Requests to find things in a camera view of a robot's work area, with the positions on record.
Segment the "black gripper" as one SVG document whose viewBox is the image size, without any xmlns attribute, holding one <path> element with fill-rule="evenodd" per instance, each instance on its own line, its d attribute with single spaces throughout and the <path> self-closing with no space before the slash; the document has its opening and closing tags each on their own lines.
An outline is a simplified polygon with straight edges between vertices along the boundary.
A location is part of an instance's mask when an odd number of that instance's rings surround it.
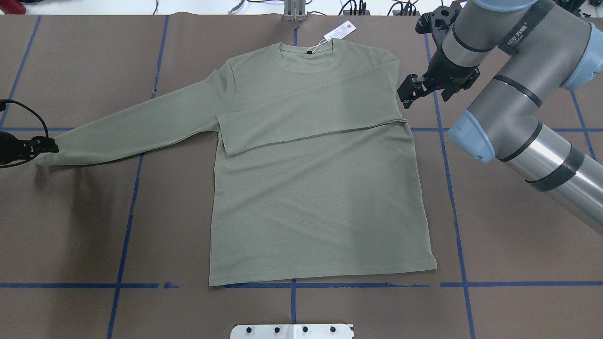
<svg viewBox="0 0 603 339">
<path fill-rule="evenodd" d="M 8 132 L 0 133 L 0 165 L 22 165 L 32 161 L 36 154 L 58 152 L 58 145 L 51 137 L 33 137 L 30 146 L 29 141 L 21 141 Z"/>
<path fill-rule="evenodd" d="M 473 86 L 480 76 L 476 66 L 464 67 L 450 61 L 439 48 L 431 57 L 428 70 L 423 76 L 409 74 L 398 87 L 398 96 L 404 109 L 409 109 L 414 101 L 426 95 L 426 92 L 441 90 L 443 101 L 449 101 L 461 90 Z"/>
</svg>

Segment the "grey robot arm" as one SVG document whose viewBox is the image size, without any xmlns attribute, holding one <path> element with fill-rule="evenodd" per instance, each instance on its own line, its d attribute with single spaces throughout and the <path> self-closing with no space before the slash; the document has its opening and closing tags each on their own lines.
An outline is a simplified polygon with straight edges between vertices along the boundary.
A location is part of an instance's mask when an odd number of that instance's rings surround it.
<svg viewBox="0 0 603 339">
<path fill-rule="evenodd" d="M 480 162 L 499 159 L 508 164 L 514 171 L 524 176 L 526 183 L 534 189 L 545 192 L 556 202 L 599 234 L 602 234 L 602 166 L 594 159 L 585 155 L 580 149 L 560 137 L 556 132 L 538 121 L 534 113 L 543 100 L 558 87 L 575 90 L 588 83 L 602 70 L 602 32 L 596 26 L 579 22 L 562 11 L 551 0 L 469 0 L 464 9 L 461 7 L 439 7 L 435 13 L 426 13 L 416 24 L 417 33 L 431 33 L 437 44 L 426 73 L 419 77 L 409 74 L 398 88 L 398 96 L 404 108 L 407 109 L 420 97 L 436 90 L 443 90 L 442 99 L 450 97 L 461 89 L 472 86 L 480 71 L 478 66 L 485 56 L 494 48 L 500 48 L 511 56 L 500 72 L 492 78 L 485 89 L 476 97 L 473 103 L 461 114 L 449 130 L 449 139 L 466 153 L 471 154 Z M 398 61 L 393 65 L 372 67 L 366 72 L 351 73 L 351 78 L 360 85 L 368 84 L 368 75 L 381 72 L 375 84 L 370 84 L 369 94 L 360 98 L 359 104 L 368 104 L 368 113 L 385 113 L 385 108 L 400 113 L 393 102 L 393 84 L 385 84 L 388 75 L 394 75 L 396 81 Z M 351 99 L 347 101 L 344 94 L 344 80 L 332 85 L 336 90 L 333 98 L 328 98 L 328 104 L 343 104 L 342 113 L 359 113 L 358 118 L 370 118 L 365 110 L 353 107 Z M 29 110 L 43 124 L 46 135 L 33 137 L 30 141 L 19 141 L 13 135 L 1 133 L 1 167 L 15 167 L 37 157 L 41 166 L 78 166 L 111 162 L 138 153 L 179 142 L 190 135 L 206 132 L 201 127 L 192 129 L 192 122 L 184 122 L 189 128 L 183 137 L 173 137 L 161 144 L 144 141 L 142 132 L 149 132 L 150 137 L 167 137 L 168 125 L 157 127 L 159 118 L 151 118 L 150 110 L 144 110 L 148 104 L 160 105 L 160 113 L 167 107 L 192 104 L 193 108 L 209 109 L 213 101 L 202 99 L 205 104 L 194 104 L 196 90 L 189 99 L 175 99 L 175 103 L 166 100 L 183 94 L 188 86 L 160 97 L 165 99 L 150 100 L 113 114 L 93 123 L 72 129 L 56 139 L 48 137 L 44 120 L 39 115 L 12 99 L 1 100 L 1 110 L 6 103 L 20 105 Z M 269 113 L 255 105 L 250 109 L 260 109 L 259 113 Z M 302 116 L 299 110 L 286 107 L 287 113 L 294 118 L 285 116 L 285 110 L 269 115 L 274 118 L 276 128 L 269 128 L 268 118 L 260 118 L 259 114 L 248 113 L 247 110 L 235 112 L 234 106 L 230 113 L 215 113 L 215 127 L 219 127 L 218 136 L 228 157 L 237 157 L 257 149 L 274 145 L 288 145 L 296 141 L 312 140 L 318 137 L 333 137 L 341 133 L 362 131 L 377 127 L 359 122 L 359 127 L 348 125 L 333 126 L 327 129 L 327 120 L 319 122 L 311 118 L 310 113 L 318 113 L 319 118 L 332 118 L 328 122 L 343 123 L 343 115 L 326 116 L 326 112 L 334 113 L 334 108 L 320 105 L 306 109 Z M 386 198 L 385 188 L 377 189 L 377 193 L 368 194 L 368 188 L 359 189 L 359 207 L 351 207 L 351 221 L 360 221 L 360 217 L 368 217 L 361 226 L 385 226 L 385 221 L 377 221 L 377 217 L 393 217 L 392 225 L 398 221 L 408 221 L 410 212 L 419 212 L 418 207 L 411 207 L 409 202 L 403 202 L 403 207 L 409 207 L 408 213 L 395 216 L 394 212 L 403 212 L 400 207 L 385 208 L 384 202 L 376 198 Z M 335 202 L 351 202 L 352 194 L 341 197 L 326 197 L 326 202 L 319 202 L 319 207 L 334 207 Z M 385 212 L 377 211 L 384 207 Z"/>
</svg>

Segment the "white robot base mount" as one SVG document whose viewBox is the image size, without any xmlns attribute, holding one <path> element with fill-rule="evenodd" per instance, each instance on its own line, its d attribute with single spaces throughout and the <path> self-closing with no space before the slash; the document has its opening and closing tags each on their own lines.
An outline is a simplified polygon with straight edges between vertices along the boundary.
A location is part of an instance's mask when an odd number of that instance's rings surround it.
<svg viewBox="0 0 603 339">
<path fill-rule="evenodd" d="M 231 339 L 354 339 L 353 325 L 333 324 L 244 324 L 234 326 Z"/>
</svg>

